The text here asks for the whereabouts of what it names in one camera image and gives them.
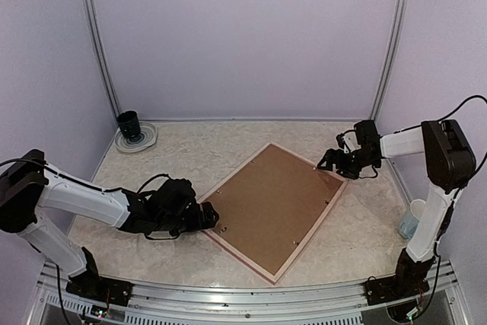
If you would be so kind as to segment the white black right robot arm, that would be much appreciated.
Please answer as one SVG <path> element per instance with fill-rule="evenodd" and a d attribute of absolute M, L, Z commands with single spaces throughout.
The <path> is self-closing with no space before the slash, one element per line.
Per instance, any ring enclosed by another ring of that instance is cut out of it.
<path fill-rule="evenodd" d="M 339 147 L 327 150 L 317 169 L 357 180 L 363 168 L 376 170 L 384 159 L 424 154 L 429 179 L 419 225 L 401 251 L 395 273 L 364 283 L 367 302 L 383 304 L 426 293 L 429 290 L 426 276 L 438 259 L 439 240 L 450 224 L 462 191 L 476 175 L 473 150 L 455 119 L 427 120 L 389 135 L 380 135 L 374 121 L 363 120 L 354 125 L 352 132 L 358 148 L 350 149 L 345 136 L 338 135 Z"/>

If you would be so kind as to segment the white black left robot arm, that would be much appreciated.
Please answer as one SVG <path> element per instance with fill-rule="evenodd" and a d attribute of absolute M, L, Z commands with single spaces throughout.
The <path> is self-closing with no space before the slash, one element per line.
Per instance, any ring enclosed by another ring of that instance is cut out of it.
<path fill-rule="evenodd" d="M 68 278 L 66 291 L 101 302 L 127 306 L 133 284 L 102 276 L 94 255 L 74 244 L 53 213 L 81 216 L 129 234 L 165 240 L 214 228 L 219 220 L 210 202 L 199 203 L 192 183 L 162 174 L 164 182 L 150 190 L 104 188 L 49 164 L 43 151 L 33 149 L 1 166 L 1 230 L 16 234 L 57 265 Z"/>

